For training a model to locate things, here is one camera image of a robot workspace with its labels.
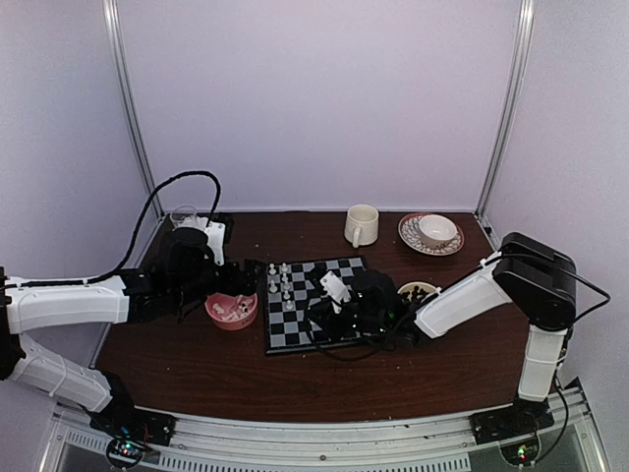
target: metal pole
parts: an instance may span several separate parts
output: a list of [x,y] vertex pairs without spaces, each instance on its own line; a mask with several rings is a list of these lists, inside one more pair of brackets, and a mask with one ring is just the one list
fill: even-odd
[[[136,111],[133,94],[131,92],[131,82],[129,80],[129,71],[127,69],[127,61],[125,59],[125,48],[120,30],[120,20],[118,18],[118,2],[117,0],[103,0],[103,7],[105,25],[107,26],[107,35],[109,36],[114,62],[116,64],[116,71],[118,73],[118,83],[120,86],[120,92],[122,93],[122,101],[129,136],[131,137],[144,189],[147,194],[150,194],[155,189],[155,181],[150,170],[150,165],[148,164],[148,157],[146,156],[146,149],[144,147],[144,141],[140,130],[140,123],[138,121],[138,112]],[[156,196],[153,199],[152,208],[155,213],[155,217],[160,218],[164,214],[164,209],[161,205],[161,201],[159,200],[159,196]]]
[[511,132],[511,127],[513,126],[516,102],[518,95],[520,94],[522,81],[524,79],[524,72],[529,58],[529,50],[531,48],[534,16],[535,0],[522,0],[520,6],[520,21],[513,48],[511,74],[509,76],[507,93],[504,99],[504,106],[502,108],[502,116],[500,117],[498,132],[493,144],[489,169],[487,170],[485,183],[483,185],[483,190],[481,191],[481,197],[479,198],[479,203],[476,208],[476,216],[481,223],[486,221],[487,206],[489,204],[489,199],[491,198],[491,193],[493,192],[500,164],[504,158],[509,133]]

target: saucer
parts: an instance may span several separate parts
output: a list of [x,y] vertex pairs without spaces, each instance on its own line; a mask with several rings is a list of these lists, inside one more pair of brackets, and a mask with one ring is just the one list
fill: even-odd
[[418,253],[427,254],[429,256],[450,256],[460,251],[465,243],[465,238],[463,237],[463,231],[461,231],[461,228],[456,223],[456,236],[445,246],[433,249],[422,242],[420,238],[420,218],[427,214],[430,213],[411,213],[400,220],[397,231],[402,241]]

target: white cup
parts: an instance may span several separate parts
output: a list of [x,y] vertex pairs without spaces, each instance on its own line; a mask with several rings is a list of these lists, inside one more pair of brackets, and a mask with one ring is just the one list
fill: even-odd
[[345,239],[354,248],[368,246],[377,239],[377,222],[380,218],[377,209],[369,205],[355,205],[347,212]]

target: pink bowl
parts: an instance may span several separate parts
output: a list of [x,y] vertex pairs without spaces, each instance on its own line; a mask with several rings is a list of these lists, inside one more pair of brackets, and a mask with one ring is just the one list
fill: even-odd
[[214,293],[207,297],[205,309],[214,324],[221,329],[235,331],[243,329],[254,322],[257,316],[257,295],[232,297],[222,293]]

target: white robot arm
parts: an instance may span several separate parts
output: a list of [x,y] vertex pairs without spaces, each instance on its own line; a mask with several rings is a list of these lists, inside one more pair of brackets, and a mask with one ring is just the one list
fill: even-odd
[[0,380],[74,401],[112,436],[143,438],[148,429],[155,432],[153,443],[168,443],[164,431],[172,431],[172,417],[138,410],[117,376],[64,359],[26,332],[56,325],[150,322],[216,291],[252,294],[257,265],[245,261],[240,270],[226,262],[225,234],[221,222],[178,227],[162,237],[159,255],[146,267],[120,269],[101,281],[25,280],[5,277],[0,267]]
[[[440,337],[492,308],[513,303],[494,279],[493,272],[501,261],[500,252],[481,262],[482,268],[440,292],[416,312],[415,324],[430,338]],[[545,401],[552,386],[558,364],[563,360],[563,347],[568,327],[545,330],[530,324],[518,396],[530,401]]]
[[518,393],[513,405],[473,416],[477,442],[499,441],[552,425],[547,397],[576,320],[576,268],[570,258],[511,233],[473,273],[410,307],[400,300],[390,277],[376,270],[354,277],[355,296],[350,302],[339,288],[342,282],[333,277],[313,275],[321,291],[334,300],[333,307],[343,307],[340,313],[332,312],[325,301],[307,311],[332,339],[351,329],[385,342],[397,336],[418,345],[422,338],[440,337],[494,307],[514,303],[530,320]]

